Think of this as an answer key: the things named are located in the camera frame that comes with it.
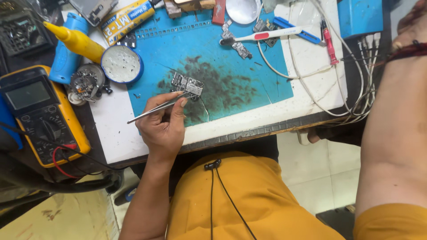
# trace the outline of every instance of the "digital multimeter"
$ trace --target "digital multimeter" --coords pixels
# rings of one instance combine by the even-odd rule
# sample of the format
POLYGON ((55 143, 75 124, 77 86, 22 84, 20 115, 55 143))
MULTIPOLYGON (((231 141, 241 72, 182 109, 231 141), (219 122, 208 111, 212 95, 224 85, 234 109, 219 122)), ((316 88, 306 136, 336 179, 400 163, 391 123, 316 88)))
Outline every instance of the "digital multimeter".
MULTIPOLYGON (((89 141, 74 114, 67 95, 58 83, 48 79, 50 67, 37 65, 0 77, 0 93, 18 125, 31 136, 61 145, 76 144, 88 153, 89 141)), ((56 146, 25 136, 41 166, 54 167, 56 146)), ((71 151, 56 151, 57 164, 80 157, 71 151)))

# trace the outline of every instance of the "toothbrush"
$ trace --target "toothbrush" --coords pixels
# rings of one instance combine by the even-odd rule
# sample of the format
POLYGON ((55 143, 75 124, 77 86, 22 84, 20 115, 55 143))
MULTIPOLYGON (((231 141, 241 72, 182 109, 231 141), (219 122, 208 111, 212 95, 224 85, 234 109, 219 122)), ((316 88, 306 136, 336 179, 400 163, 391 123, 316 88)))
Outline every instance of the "toothbrush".
POLYGON ((245 41, 245 40, 264 40, 269 38, 276 38, 281 36, 288 36, 288 35, 294 35, 299 34, 302 32, 302 27, 296 26, 291 28, 285 28, 285 29, 278 29, 274 31, 265 31, 265 32, 256 32, 252 35, 241 37, 241 38, 225 38, 221 39, 219 41, 220 45, 233 45, 235 42, 245 41))

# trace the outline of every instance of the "red screwdriver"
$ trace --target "red screwdriver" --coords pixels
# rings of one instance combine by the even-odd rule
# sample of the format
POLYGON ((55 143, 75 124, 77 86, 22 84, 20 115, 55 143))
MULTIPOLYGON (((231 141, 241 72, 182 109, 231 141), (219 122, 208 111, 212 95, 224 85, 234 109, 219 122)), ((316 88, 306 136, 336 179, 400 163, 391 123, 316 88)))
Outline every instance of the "red screwdriver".
POLYGON ((339 61, 336 59, 335 49, 333 48, 333 45, 332 45, 332 38, 330 36, 329 29, 326 26, 326 21, 324 19, 322 20, 322 29, 323 29, 323 36, 325 38, 326 45, 328 46, 328 53, 330 56, 330 64, 336 65, 339 63, 339 61))

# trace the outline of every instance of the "fingernail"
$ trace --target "fingernail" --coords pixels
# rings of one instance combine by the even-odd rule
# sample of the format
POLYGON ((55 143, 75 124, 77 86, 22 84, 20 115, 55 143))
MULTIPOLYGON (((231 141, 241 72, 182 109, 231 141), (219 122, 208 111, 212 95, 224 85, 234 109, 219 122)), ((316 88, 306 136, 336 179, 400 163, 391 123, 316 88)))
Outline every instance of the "fingernail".
POLYGON ((185 104, 187 104, 187 102, 188 102, 188 100, 187 100, 187 99, 184 99, 184 100, 181 102, 181 107, 184 107, 184 106, 185 106, 185 104))

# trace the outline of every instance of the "yellow nozzle bottle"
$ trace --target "yellow nozzle bottle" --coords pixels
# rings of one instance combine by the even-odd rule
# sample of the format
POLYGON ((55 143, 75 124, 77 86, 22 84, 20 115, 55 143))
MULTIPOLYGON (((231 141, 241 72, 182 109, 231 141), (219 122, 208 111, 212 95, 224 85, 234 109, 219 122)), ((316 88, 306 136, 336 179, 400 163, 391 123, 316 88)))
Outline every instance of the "yellow nozzle bottle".
POLYGON ((101 63, 102 54, 105 48, 91 40, 88 36, 78 30, 69 30, 63 26, 55 26, 48 22, 43 22, 43 25, 49 29, 56 38, 73 53, 87 57, 96 63, 101 63))

